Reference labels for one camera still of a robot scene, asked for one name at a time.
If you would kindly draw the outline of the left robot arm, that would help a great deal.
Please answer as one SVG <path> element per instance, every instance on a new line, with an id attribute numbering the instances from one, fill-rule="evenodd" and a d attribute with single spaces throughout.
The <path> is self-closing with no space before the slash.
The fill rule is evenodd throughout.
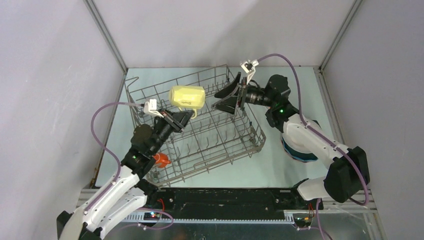
<path id="1" fill-rule="evenodd" d="M 158 188 L 144 177 L 156 163 L 154 156 L 172 134 L 183 131 L 194 111 L 161 109 L 159 113 L 152 125 L 141 124 L 134 129 L 131 147 L 108 183 L 72 213 L 59 214 L 58 239 L 103 240 L 135 210 L 156 206 Z"/>

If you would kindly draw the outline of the yellow mug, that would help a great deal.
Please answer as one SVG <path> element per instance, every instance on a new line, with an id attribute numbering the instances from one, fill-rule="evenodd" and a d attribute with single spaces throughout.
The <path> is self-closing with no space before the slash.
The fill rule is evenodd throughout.
<path id="1" fill-rule="evenodd" d="M 202 86 L 175 85 L 168 92 L 170 104 L 177 107 L 193 110 L 191 119 L 197 117 L 197 110 L 205 104 L 206 92 Z"/>

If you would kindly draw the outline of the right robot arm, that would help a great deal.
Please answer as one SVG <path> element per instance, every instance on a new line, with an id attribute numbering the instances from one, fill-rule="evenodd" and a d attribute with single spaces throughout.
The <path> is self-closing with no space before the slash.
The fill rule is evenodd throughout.
<path id="1" fill-rule="evenodd" d="M 359 146 L 348 147 L 324 135 L 320 125 L 304 117 L 289 101 L 291 89 L 287 77 L 272 75 L 265 87 L 250 84 L 237 73 L 234 80 L 218 90 L 212 107 L 235 114 L 246 104 L 267 108 L 265 117 L 270 127 L 281 133 L 284 151 L 304 163 L 320 160 L 327 169 L 323 177 L 305 179 L 293 186 L 291 204 L 304 209 L 311 200 L 331 198 L 344 203 L 370 183 L 366 152 Z"/>

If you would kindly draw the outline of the blue dotted plate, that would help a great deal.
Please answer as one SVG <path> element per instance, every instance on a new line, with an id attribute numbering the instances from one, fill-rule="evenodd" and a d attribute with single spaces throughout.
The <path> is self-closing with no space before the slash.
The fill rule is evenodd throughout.
<path id="1" fill-rule="evenodd" d="M 284 138 L 281 138 L 281 143 L 284 151 L 294 160 L 297 160 L 302 163 L 309 163 L 309 162 L 315 162 L 318 160 L 317 156 L 313 153 L 304 153 L 295 150 L 294 148 L 290 147 Z"/>

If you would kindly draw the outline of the white plate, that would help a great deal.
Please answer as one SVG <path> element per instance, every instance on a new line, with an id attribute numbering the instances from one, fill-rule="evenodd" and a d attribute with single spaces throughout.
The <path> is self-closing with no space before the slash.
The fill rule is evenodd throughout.
<path id="1" fill-rule="evenodd" d="M 281 133 L 281 140 L 287 142 L 290 139 L 286 132 Z"/>

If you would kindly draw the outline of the grey wire dish rack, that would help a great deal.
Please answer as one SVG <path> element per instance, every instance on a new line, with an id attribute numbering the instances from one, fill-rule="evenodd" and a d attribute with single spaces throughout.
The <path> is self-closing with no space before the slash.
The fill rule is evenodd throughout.
<path id="1" fill-rule="evenodd" d="M 238 70 L 216 67 L 131 68 L 124 82 L 129 102 L 156 99 L 160 108 L 178 110 L 169 100 L 174 86 L 198 86 L 205 90 L 205 104 L 181 133 L 173 133 L 161 148 L 170 160 L 166 167 L 153 168 L 147 179 L 170 187 L 190 177 L 260 152 L 266 136 L 250 107 L 226 113 L 213 108 L 214 94 L 235 79 Z"/>

